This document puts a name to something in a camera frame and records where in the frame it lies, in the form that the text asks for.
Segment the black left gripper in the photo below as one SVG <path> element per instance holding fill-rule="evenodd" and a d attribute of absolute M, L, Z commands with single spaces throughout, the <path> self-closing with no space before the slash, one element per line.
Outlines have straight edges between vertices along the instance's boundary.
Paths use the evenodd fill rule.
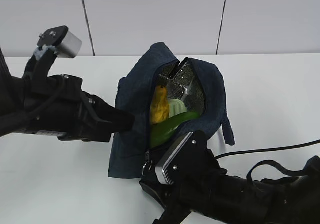
<path fill-rule="evenodd" d="M 133 114 L 84 92 L 82 84 L 82 78 L 68 75 L 31 83 L 23 100 L 31 115 L 24 133 L 52 135 L 61 141 L 108 142 L 113 133 L 132 129 Z"/>

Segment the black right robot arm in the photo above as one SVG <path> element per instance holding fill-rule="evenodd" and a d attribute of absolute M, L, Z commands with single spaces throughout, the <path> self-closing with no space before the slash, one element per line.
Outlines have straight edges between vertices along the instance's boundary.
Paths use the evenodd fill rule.
<path fill-rule="evenodd" d="M 320 221 L 320 159 L 313 156 L 298 171 L 263 160 L 283 173 L 280 179 L 229 176 L 211 150 L 201 171 L 163 185 L 141 180 L 142 189 L 164 209 L 156 224 L 180 224 L 196 212 L 225 224 L 317 224 Z"/>

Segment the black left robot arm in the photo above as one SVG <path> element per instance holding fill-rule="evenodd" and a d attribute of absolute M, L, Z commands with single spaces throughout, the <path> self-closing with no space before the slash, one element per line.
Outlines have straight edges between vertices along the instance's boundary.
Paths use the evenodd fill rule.
<path fill-rule="evenodd" d="M 132 129 L 135 117 L 82 90 L 83 79 L 49 76 L 57 55 L 33 55 L 22 77 L 11 75 L 0 57 L 0 134 L 53 135 L 61 141 L 109 142 Z"/>

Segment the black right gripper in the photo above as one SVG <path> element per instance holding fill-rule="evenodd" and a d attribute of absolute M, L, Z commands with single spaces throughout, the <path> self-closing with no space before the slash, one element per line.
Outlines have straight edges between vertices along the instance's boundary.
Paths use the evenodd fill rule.
<path fill-rule="evenodd" d="M 191 212 L 227 224 L 250 223 L 249 191 L 242 178 L 227 175 L 213 152 L 208 149 L 207 165 L 202 174 L 189 176 L 178 183 L 163 185 L 143 178 L 142 189 L 162 207 L 155 224 L 180 224 Z"/>

